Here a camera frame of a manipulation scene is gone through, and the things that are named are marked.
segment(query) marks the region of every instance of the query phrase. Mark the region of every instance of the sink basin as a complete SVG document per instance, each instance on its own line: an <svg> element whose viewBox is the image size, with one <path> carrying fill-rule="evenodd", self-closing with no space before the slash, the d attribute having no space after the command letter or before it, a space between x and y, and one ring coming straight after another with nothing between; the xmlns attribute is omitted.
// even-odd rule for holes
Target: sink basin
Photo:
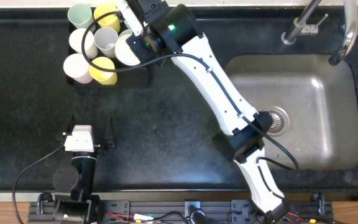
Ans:
<svg viewBox="0 0 358 224"><path fill-rule="evenodd" d="M258 111L269 111L268 134L302 169L349 169L358 164L358 104L351 68L329 55L241 55L226 72ZM266 156L292 166L264 139Z"/></svg>

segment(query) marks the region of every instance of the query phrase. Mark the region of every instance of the drain strainer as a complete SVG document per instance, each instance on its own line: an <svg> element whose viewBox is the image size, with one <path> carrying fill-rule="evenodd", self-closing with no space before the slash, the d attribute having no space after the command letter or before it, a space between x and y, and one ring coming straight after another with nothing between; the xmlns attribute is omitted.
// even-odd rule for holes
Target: drain strainer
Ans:
<svg viewBox="0 0 358 224"><path fill-rule="evenodd" d="M276 133L276 132L280 131L281 129L283 129L283 127L284 127L283 116L279 112L276 112L276 111L269 111L268 113L273 118L273 124L269 128L268 131L270 131L271 133Z"/></svg>
<svg viewBox="0 0 358 224"><path fill-rule="evenodd" d="M267 132L268 135L281 135L290 126L290 118L282 108L277 106L269 106L268 108L264 109L264 111L267 111L273 118L273 124Z"/></svg>

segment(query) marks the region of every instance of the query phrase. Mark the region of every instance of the wooden surface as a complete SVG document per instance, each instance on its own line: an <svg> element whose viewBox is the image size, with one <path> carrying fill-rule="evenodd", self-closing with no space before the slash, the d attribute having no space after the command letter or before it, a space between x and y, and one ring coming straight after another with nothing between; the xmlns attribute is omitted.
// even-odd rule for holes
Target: wooden surface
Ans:
<svg viewBox="0 0 358 224"><path fill-rule="evenodd" d="M346 224L358 224L358 202L333 202L334 216ZM27 221L28 202L18 202L17 208L24 223ZM0 224L17 224L11 202L0 202Z"/></svg>

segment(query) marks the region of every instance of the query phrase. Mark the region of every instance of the faucet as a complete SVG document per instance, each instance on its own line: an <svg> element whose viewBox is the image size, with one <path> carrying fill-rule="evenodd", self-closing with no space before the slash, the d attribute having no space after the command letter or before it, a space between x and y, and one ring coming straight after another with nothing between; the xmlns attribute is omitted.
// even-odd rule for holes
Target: faucet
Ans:
<svg viewBox="0 0 358 224"><path fill-rule="evenodd" d="M301 15L294 19L288 32L282 34L282 41L284 44L291 45L296 41L298 35L317 34L318 26L322 23L328 15L326 15L318 24L307 25L306 21L309 19L312 12L317 8L321 0L312 0L303 10ZM358 12L356 0L344 0L345 17L346 17L346 30L345 38L341 48L337 53L332 55L328 62L331 65L337 65L343 60L346 55L351 51L354 42L356 41L358 33Z"/></svg>

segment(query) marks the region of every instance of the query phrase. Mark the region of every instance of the green led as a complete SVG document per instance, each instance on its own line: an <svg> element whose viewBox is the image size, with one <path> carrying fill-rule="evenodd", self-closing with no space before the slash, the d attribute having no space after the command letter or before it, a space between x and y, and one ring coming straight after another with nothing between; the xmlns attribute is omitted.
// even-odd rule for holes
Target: green led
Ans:
<svg viewBox="0 0 358 224"><path fill-rule="evenodd" d="M171 25L168 26L168 28L169 28L170 30L174 30L174 29L175 29L175 26L174 26L173 24L171 24Z"/></svg>

